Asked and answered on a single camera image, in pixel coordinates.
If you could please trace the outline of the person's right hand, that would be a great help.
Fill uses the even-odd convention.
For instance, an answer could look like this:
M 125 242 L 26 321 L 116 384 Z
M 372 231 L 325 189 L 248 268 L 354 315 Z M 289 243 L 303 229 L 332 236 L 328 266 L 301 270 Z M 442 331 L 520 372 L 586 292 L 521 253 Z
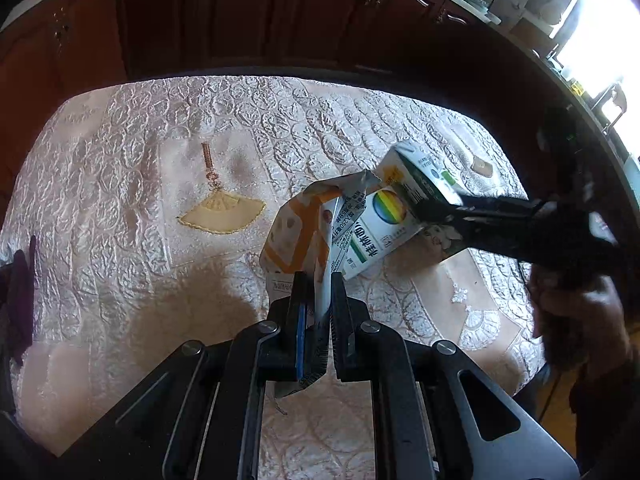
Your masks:
M 572 287 L 564 276 L 532 266 L 528 283 L 534 307 L 534 336 L 557 370 L 587 367 L 594 379 L 632 357 L 622 302 L 612 278 L 598 275 Z

